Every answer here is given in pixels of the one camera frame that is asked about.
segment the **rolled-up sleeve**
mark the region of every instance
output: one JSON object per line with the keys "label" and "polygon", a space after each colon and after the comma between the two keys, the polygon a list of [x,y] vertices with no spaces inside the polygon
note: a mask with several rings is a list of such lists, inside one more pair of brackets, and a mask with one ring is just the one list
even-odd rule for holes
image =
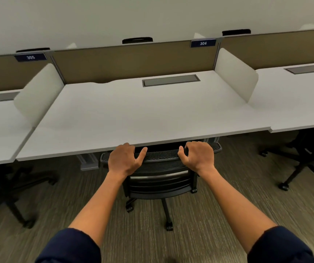
{"label": "rolled-up sleeve", "polygon": [[67,228],[46,245],[35,263],[101,263],[101,251],[89,235]]}
{"label": "rolled-up sleeve", "polygon": [[248,263],[313,263],[311,249],[285,227],[264,232],[247,256]]}

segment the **brown partition panel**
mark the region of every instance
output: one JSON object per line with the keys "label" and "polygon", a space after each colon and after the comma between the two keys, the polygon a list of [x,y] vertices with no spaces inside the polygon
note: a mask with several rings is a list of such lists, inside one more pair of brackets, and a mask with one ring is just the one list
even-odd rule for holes
{"label": "brown partition panel", "polygon": [[314,30],[225,37],[220,46],[254,69],[314,63]]}
{"label": "brown partition panel", "polygon": [[26,84],[48,63],[45,61],[18,62],[13,55],[0,56],[0,91],[23,89]]}
{"label": "brown partition panel", "polygon": [[213,70],[217,44],[190,48],[190,41],[56,51],[67,84]]}

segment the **blue number plate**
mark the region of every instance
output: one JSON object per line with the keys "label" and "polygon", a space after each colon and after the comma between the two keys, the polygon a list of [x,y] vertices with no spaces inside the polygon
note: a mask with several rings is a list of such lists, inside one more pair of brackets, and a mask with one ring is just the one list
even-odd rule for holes
{"label": "blue number plate", "polygon": [[43,52],[42,53],[36,53],[36,54],[19,54],[19,55],[15,55],[15,58],[19,62],[47,60],[47,58]]}
{"label": "blue number plate", "polygon": [[191,41],[191,48],[215,46],[216,39],[195,39]]}

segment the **sleeve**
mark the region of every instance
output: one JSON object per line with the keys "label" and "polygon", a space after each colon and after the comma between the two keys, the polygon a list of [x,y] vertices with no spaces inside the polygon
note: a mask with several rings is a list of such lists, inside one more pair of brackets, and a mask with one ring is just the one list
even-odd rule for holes
{"label": "sleeve", "polygon": [[310,248],[285,227],[264,232],[247,256],[248,263],[314,263]]}
{"label": "sleeve", "polygon": [[59,231],[35,263],[101,263],[101,251],[91,237],[80,230]]}

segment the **person's right arm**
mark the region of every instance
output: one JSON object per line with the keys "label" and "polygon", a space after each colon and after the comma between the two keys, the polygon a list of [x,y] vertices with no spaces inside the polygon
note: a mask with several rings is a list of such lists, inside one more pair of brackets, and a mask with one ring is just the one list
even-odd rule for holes
{"label": "person's right arm", "polygon": [[277,226],[219,174],[208,143],[193,141],[186,146],[188,156],[179,148],[181,161],[207,182],[249,262],[314,262],[311,250],[300,239]]}

